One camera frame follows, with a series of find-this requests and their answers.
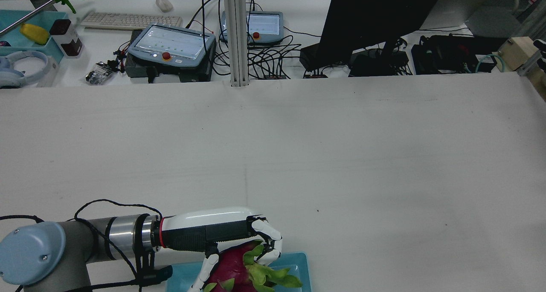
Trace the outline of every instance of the red ring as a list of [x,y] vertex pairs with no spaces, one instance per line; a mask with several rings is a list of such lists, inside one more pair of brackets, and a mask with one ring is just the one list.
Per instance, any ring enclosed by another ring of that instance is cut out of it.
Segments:
[[163,221],[165,220],[165,218],[162,218],[161,219],[161,222],[160,222],[160,245],[161,247],[163,247],[164,249],[166,249],[165,245],[163,244]]

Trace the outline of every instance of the yellow object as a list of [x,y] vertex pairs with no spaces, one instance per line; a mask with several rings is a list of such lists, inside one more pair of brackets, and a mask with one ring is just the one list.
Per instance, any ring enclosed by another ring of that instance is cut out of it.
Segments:
[[34,41],[40,45],[45,45],[49,39],[49,32],[47,32],[41,26],[36,26],[30,23],[24,23],[21,25],[20,32],[25,35],[27,39]]

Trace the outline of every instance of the white device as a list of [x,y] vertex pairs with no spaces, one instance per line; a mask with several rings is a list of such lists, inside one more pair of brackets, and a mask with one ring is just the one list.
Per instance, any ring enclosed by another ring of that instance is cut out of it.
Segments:
[[425,22],[421,25],[421,30],[460,26],[464,24],[485,1],[486,0],[438,0]]
[[169,0],[156,0],[156,5],[163,12],[172,10],[172,3]]
[[136,30],[146,28],[151,23],[180,26],[182,18],[179,16],[92,12],[80,25],[105,30]]
[[[29,57],[39,58],[44,66],[34,74],[25,76],[21,71],[13,69],[14,64]],[[51,63],[44,53],[39,51],[17,51],[5,57],[0,57],[0,87],[18,88],[42,78],[51,69]]]

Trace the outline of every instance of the teal cable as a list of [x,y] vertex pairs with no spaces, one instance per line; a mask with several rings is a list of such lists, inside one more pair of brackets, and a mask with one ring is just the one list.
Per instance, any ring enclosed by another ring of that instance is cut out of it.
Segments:
[[496,57],[497,59],[499,59],[499,61],[501,61],[501,64],[502,64],[502,70],[501,72],[505,72],[505,69],[506,69],[506,64],[505,64],[505,60],[502,59],[502,57],[499,57],[498,55],[486,55],[485,57],[482,57],[482,59],[480,59],[480,61],[478,62],[478,65],[476,65],[476,71],[474,71],[474,73],[477,73],[478,72],[478,69],[479,69],[479,66],[482,64],[483,61],[485,61],[485,59],[487,59],[488,57]]

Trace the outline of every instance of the desk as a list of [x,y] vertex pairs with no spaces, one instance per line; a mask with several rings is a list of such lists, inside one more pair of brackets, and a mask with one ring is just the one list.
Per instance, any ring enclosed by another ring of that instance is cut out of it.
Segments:
[[[181,16],[183,18],[183,26],[185,26],[195,11],[201,6],[201,0],[170,0],[174,5],[174,10],[168,13],[162,13],[158,7],[156,7],[155,0],[85,0],[85,1],[72,1],[72,4],[78,11],[77,14],[72,14],[70,9],[61,4],[56,4],[55,7],[69,15],[72,22],[78,24],[90,11],[103,11],[103,12],[127,12],[133,14],[167,14],[169,16]],[[7,1],[3,8],[20,8],[19,1]],[[256,0],[264,10],[267,11],[282,11],[284,14],[285,26],[296,32],[308,32],[310,34],[320,35],[324,26],[324,20],[330,0]],[[206,18],[205,25],[207,28],[218,33],[220,26],[218,24],[217,15],[217,1],[211,1],[206,6]],[[222,0],[220,5],[221,11],[224,10],[224,1]],[[193,29],[200,30],[201,26],[197,22],[194,22]],[[54,86],[74,86],[74,85],[86,85],[84,76],[92,69],[94,63],[98,61],[107,61],[113,59],[113,51],[117,50],[117,46],[128,41],[131,38],[131,32],[129,31],[115,31],[115,30],[96,30],[96,29],[84,29],[79,27],[78,34],[84,43],[84,52],[79,59],[63,59],[60,63],[60,70],[57,78],[54,82]],[[406,52],[409,54],[411,45],[419,43],[421,33],[413,33],[404,38],[408,41]],[[312,45],[317,43],[318,38],[294,34],[294,43],[300,43],[302,46]],[[299,56],[298,52],[294,52],[293,55]],[[413,69],[413,61],[410,59],[410,67]],[[304,68],[299,62],[299,59],[285,59],[283,62],[283,68],[291,78],[301,78],[304,74]],[[219,72],[229,72],[228,67],[217,67]],[[349,69],[347,67],[342,69],[328,69],[325,74],[329,77],[347,77]],[[178,77],[175,75],[162,75],[156,78],[156,83],[162,82],[178,82]],[[218,76],[213,73],[213,81],[229,80],[229,76]],[[146,78],[129,78],[127,75],[116,74],[112,80],[108,82],[108,85],[116,84],[128,84],[128,83],[147,83]]]
[[514,72],[0,90],[0,129],[1,214],[246,205],[308,253],[315,292],[546,286],[546,106]]

